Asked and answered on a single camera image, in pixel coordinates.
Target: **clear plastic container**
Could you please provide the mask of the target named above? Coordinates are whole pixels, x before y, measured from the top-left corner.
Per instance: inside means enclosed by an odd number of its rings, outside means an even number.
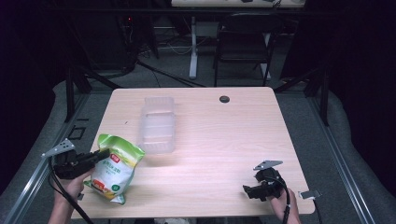
[[[170,153],[174,150],[175,113],[172,97],[145,99],[137,145],[147,154]]]

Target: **chair seat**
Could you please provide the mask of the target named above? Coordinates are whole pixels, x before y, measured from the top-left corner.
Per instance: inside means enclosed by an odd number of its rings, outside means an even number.
[[[265,63],[269,58],[264,36],[261,34],[221,34],[219,59],[243,61],[243,63]]]

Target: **table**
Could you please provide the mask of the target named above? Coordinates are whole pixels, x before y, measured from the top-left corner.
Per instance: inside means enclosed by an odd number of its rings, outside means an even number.
[[[271,8],[274,5],[272,2],[263,0],[253,0],[252,2],[244,3],[241,0],[172,0],[172,7],[265,7]],[[304,7],[303,0],[282,0],[279,7],[282,8],[302,8]],[[197,74],[198,54],[196,44],[196,20],[191,18],[191,63],[189,77],[194,79]],[[262,71],[265,71],[267,64],[261,64]]]
[[[229,103],[219,98],[225,95]],[[125,193],[126,204],[107,201],[85,188],[79,205],[91,218],[241,217],[273,214],[268,202],[249,199],[242,186],[257,186],[253,167],[264,160],[295,192],[308,187],[272,89],[172,88],[113,91],[92,145],[100,133],[134,143],[145,97],[175,100],[175,150],[146,155]],[[315,208],[297,199],[301,214]],[[75,212],[73,218],[79,218]]]

